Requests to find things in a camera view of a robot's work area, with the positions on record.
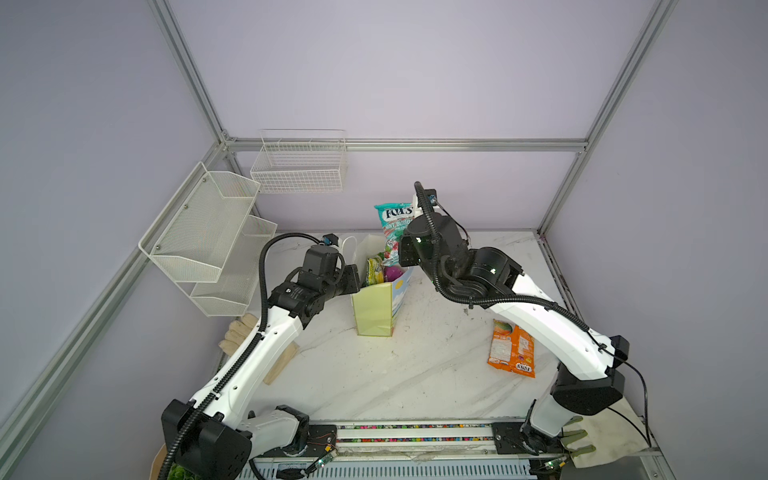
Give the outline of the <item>white paper gift bag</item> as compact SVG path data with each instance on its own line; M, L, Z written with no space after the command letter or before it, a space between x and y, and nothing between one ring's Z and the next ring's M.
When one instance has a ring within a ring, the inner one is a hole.
M351 303L359 336L391 337L394 333L396 318L408 290L413 269L406 268L406 273L392 283L373 286L365 285L365 264L369 257L379 256L385 247L385 237L365 235L347 236L341 244L341 251L349 264L358 266L360 281L363 283L358 293L351 296Z

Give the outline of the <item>teal Fox's candy bag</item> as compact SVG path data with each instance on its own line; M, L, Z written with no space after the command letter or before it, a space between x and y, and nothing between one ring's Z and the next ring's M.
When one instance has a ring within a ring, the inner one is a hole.
M386 203L376 205L375 209L385 236L385 247L381 252L382 265L387 267L398 265L399 244L414 217L413 205Z

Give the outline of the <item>purple grape candy bag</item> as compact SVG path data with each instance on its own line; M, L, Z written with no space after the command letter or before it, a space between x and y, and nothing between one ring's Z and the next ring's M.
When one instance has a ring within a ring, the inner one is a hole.
M398 265L385 266L383 268L383 273L384 273L384 280L387 283L392 283L392 282L395 282L402 275L404 275L406 273L406 269Z

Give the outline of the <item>orange Fox's candy bag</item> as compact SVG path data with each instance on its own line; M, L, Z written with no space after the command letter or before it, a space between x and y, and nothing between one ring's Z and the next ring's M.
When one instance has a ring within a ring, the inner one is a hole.
M494 320L487 364L497 370L535 378L533 338L517 325Z

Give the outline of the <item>green snack bag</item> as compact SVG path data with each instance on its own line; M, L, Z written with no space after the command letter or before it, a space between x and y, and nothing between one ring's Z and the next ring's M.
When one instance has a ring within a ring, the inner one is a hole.
M378 285L386 282L385 268L379 256L369 257L365 264L365 284Z

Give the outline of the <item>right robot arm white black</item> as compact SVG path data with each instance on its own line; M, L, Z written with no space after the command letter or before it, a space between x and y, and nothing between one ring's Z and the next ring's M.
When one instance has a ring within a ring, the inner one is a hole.
M577 416L596 416L624 397L629 342L589 327L546 296L523 268L495 247L472 248L451 216L414 207L399 240L399 262L420 267L446 300L479 306L511 321L559 361L550 391L535 400L520 428L522 448L537 455Z

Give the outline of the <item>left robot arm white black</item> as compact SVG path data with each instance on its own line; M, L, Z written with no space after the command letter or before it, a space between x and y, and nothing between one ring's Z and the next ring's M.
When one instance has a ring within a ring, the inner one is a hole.
M270 249L287 239L309 241L301 265L268 289ZM245 342L190 400L173 400L161 415L166 455L157 474L180 466L203 479L235 479L254 458L272 450L305 452L309 417L287 405L257 415L250 404L269 371L325 304L360 290L358 268L344 259L335 234L299 232L267 241L257 264L260 315Z

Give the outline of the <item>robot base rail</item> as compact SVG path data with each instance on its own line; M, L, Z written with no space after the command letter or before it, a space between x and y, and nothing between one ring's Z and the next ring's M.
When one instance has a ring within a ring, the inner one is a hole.
M524 447L518 418L321 422L298 454L281 448L246 463L242 479L279 479L319 464L312 479L557 479L572 468L603 466L643 451L601 445L575 421L543 452Z

